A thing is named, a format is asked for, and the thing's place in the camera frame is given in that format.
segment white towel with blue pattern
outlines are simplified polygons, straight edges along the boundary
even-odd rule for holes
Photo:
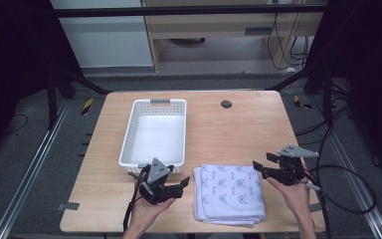
[[[237,218],[231,220],[218,220],[208,218],[203,211],[203,204],[201,200],[201,167],[194,168],[195,181],[195,200],[194,200],[194,216],[198,221],[203,221],[205,223],[211,224],[221,224],[221,225],[232,225],[232,226],[248,226],[253,227],[258,220],[245,219],[239,220]]]
[[[253,225],[266,218],[259,174],[251,166],[203,163],[199,170],[201,177],[195,178],[201,194],[196,200],[208,218],[203,221]]]

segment basket handle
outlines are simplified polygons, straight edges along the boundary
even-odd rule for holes
[[[170,99],[150,99],[151,104],[170,104]]]

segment cable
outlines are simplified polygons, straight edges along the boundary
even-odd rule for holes
[[[308,37],[304,37],[304,44],[303,44],[302,53],[294,53],[292,51],[294,49],[296,39],[297,39],[297,37],[293,38],[293,42],[292,42],[292,45],[290,46],[289,54],[290,54],[290,57],[292,59],[299,61],[300,69],[303,70],[303,68],[305,67],[306,59],[308,57],[308,45],[309,45],[308,44]]]
[[[329,200],[335,206],[339,207],[340,209],[342,209],[344,211],[350,212],[350,213],[365,214],[365,213],[368,213],[368,212],[372,211],[374,209],[374,207],[377,205],[377,196],[376,196],[374,190],[372,189],[372,187],[368,184],[368,182],[360,174],[356,173],[355,171],[353,171],[353,170],[351,170],[349,168],[346,168],[346,167],[343,167],[343,166],[340,166],[340,165],[332,165],[332,164],[322,165],[322,166],[313,168],[310,171],[320,170],[322,168],[339,168],[339,169],[343,169],[345,171],[348,171],[348,172],[354,174],[356,177],[358,177],[362,181],[362,183],[364,183],[365,187],[367,188],[368,192],[371,195],[371,198],[373,199],[373,201],[371,203],[371,206],[369,206],[367,209],[365,209],[365,210],[353,210],[353,209],[347,208],[347,207],[337,203],[330,196],[325,194],[325,197],[327,198],[327,200]]]
[[[351,11],[351,13],[349,14],[349,16],[344,20],[343,24],[338,28],[338,30],[334,33],[334,35],[331,37],[331,40],[329,40],[326,44],[326,46],[323,48],[323,50],[320,52],[319,56],[322,56],[324,55],[325,53],[326,54],[329,54],[329,52],[326,52],[325,50],[328,50],[330,51],[332,48],[330,47],[330,45],[332,43],[334,43],[335,39],[338,37],[338,34],[341,33],[344,29],[344,27],[348,24],[348,22],[350,21],[350,19],[353,17],[353,15],[355,14],[356,10],[359,8],[360,6],[360,2],[361,1],[358,1],[356,6],[353,8],[353,10]],[[319,155],[321,155],[321,152],[322,152],[322,149],[323,149],[323,146],[324,146],[324,143],[325,143],[325,140],[327,139],[328,135],[330,134],[331,132],[331,129],[332,129],[332,126],[329,126],[326,130],[326,133],[324,134],[324,137],[323,137],[323,140],[321,141],[321,146],[319,148]],[[320,182],[320,179],[319,179],[319,160],[320,160],[320,157],[318,158],[317,160],[317,163],[316,163],[316,168],[314,169],[315,172],[316,172],[316,179],[317,179],[317,182],[318,182],[318,185],[320,188],[321,188],[321,182]],[[372,208],[373,206],[375,206],[375,193],[373,191],[370,191],[372,192],[372,195],[374,196],[374,201],[373,201],[373,205],[370,207]],[[327,238],[331,238],[331,235],[330,235],[330,228],[329,228],[329,222],[328,222],[328,215],[327,215],[327,208],[326,208],[326,197],[324,194],[320,194],[320,204],[321,204],[321,210],[323,212],[323,218],[324,218],[324,222],[325,222],[325,225],[326,225],[326,234],[327,234]]]
[[[344,114],[341,114],[340,116],[338,117],[334,117],[335,120],[339,120],[341,117],[343,117],[345,114],[347,114],[349,112],[349,107],[344,107],[342,108],[341,110],[339,110],[338,112],[336,112],[336,114],[334,116],[337,116],[339,113],[342,113],[344,112]]]
[[[134,206],[134,203],[140,199],[142,196],[136,198],[137,196],[137,193],[138,193],[138,188],[139,186],[141,185],[141,182],[143,180],[143,174],[145,171],[147,171],[149,169],[149,167],[151,167],[150,164],[147,164],[144,168],[141,169],[140,173],[139,173],[139,176],[136,176],[134,175],[132,172],[129,173],[129,175],[131,175],[132,177],[134,177],[134,179],[137,180],[137,182],[135,183],[135,187],[134,187],[134,193],[132,194],[132,198],[131,198],[131,201],[128,203],[128,207],[126,208],[126,212],[125,212],[125,217],[123,218],[123,231],[126,230],[126,228],[128,228],[128,221],[129,221],[129,215],[131,214],[131,211],[132,211],[132,207]]]
[[[313,182],[320,189],[320,191],[318,192],[321,192],[321,193],[318,193],[317,195],[320,198],[319,202],[321,205],[321,211],[322,211],[323,219],[324,219],[325,233],[327,238],[331,238],[330,221],[328,219],[328,212],[327,212],[325,196],[324,196],[325,194],[324,194],[324,190],[322,189],[321,183],[319,179],[315,177],[313,174],[306,173],[306,170],[304,170],[303,174],[306,176],[306,178],[308,178],[308,180]]]
[[[279,45],[281,46],[281,50],[282,50],[282,57],[284,58],[284,60],[289,64],[289,66],[285,67],[285,68],[279,68],[276,66],[275,64],[275,61],[273,61],[273,65],[274,67],[277,69],[277,70],[285,70],[287,69],[288,67],[294,67],[294,66],[297,66],[297,64],[293,64],[293,63],[290,63],[287,61],[287,57],[285,56],[285,51],[284,51],[284,47],[282,45],[282,41],[281,41],[281,38],[279,36],[279,31],[278,31],[278,13],[275,13],[275,21],[273,23],[273,26],[272,26],[272,31],[271,33],[269,34],[269,37],[268,37],[268,50],[269,50],[269,54],[271,56],[271,58],[273,59],[273,55],[272,55],[272,52],[270,51],[270,38],[271,38],[271,35],[272,35],[272,32],[273,30],[276,30],[276,34],[278,36],[278,42],[279,42]]]
[[[323,121],[323,122],[320,122],[318,124],[315,124],[313,126],[309,126],[308,128],[306,129],[303,129],[301,131],[298,131],[295,133],[295,136],[301,136],[301,135],[304,135],[304,134],[307,134],[307,133],[310,133],[312,131],[315,131],[316,129],[318,128],[321,128],[323,125],[326,124],[326,121]]]
[[[26,115],[15,114],[14,116],[15,117],[24,117],[26,119],[26,121],[23,123],[23,125],[19,126],[18,128],[13,129],[13,130],[9,130],[9,131],[5,131],[4,133],[9,134],[9,133],[13,133],[13,132],[19,131],[21,128],[23,128],[29,122],[29,118]]]

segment white plastic basket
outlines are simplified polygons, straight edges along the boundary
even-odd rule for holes
[[[119,156],[119,165],[140,172],[139,165],[158,158],[181,173],[185,160],[187,104],[181,99],[136,100]]]

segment hand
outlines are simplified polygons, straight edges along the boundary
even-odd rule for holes
[[[272,177],[268,177],[267,181],[282,194],[295,217],[309,213],[309,188],[305,185],[306,181],[291,186],[283,185]]]
[[[284,197],[287,207],[293,213],[299,229],[300,238],[316,238],[315,227],[309,210],[308,179],[305,177],[300,183],[286,186],[272,177],[267,181]]]
[[[131,223],[128,229],[123,233],[123,239],[139,238],[153,224],[157,216],[168,209],[175,201],[175,198],[170,198],[163,203],[153,205],[140,197],[141,195],[138,192],[137,198],[139,199],[134,203],[131,212]]]

